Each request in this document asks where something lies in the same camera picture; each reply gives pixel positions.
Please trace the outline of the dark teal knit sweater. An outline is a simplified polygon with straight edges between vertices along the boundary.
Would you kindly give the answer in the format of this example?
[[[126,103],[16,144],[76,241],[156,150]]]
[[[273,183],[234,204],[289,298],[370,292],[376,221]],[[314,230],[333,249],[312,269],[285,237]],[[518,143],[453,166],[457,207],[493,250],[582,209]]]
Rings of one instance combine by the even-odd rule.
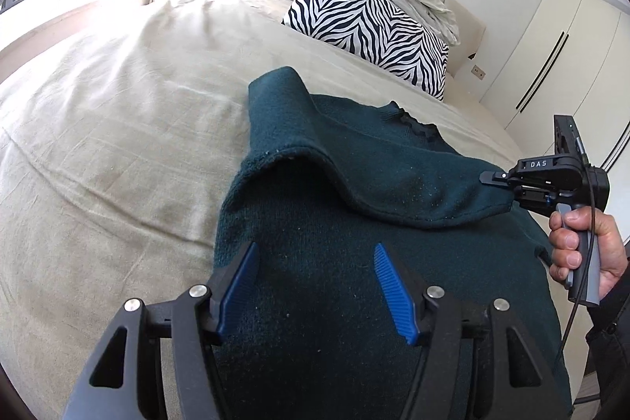
[[[383,244],[455,298],[505,298],[546,361],[561,327],[543,229],[485,161],[397,104],[313,95],[283,67],[249,87],[250,150],[220,212],[216,265],[261,264],[217,351],[237,419],[395,419],[419,352],[397,334],[374,269]]]

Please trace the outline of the beige bed cover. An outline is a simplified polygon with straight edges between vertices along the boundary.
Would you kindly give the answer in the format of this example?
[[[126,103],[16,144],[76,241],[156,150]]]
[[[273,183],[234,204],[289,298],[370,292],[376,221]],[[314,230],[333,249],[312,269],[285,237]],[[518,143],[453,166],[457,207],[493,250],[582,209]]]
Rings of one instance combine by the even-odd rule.
[[[316,94],[396,102],[469,157],[519,157],[456,82],[435,100],[241,0],[95,7],[1,86],[1,364],[36,418],[61,416],[127,298],[207,278],[248,86],[282,66]]]

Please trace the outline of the zebra print pillow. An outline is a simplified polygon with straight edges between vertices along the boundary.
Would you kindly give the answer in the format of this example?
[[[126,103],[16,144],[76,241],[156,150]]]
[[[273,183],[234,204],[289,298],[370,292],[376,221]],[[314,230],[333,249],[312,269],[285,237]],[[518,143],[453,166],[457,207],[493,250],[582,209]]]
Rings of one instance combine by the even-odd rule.
[[[294,0],[282,23],[444,98],[447,44],[391,0]]]

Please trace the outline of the wall power socket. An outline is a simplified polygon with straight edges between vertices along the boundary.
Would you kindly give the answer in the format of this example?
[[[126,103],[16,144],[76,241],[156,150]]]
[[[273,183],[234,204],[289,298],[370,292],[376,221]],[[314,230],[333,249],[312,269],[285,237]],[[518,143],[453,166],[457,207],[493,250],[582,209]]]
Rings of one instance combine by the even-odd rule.
[[[475,76],[477,79],[483,80],[483,78],[485,78],[486,76],[486,72],[483,71],[482,68],[480,68],[480,66],[474,65],[471,69],[471,74],[473,74],[473,76]]]

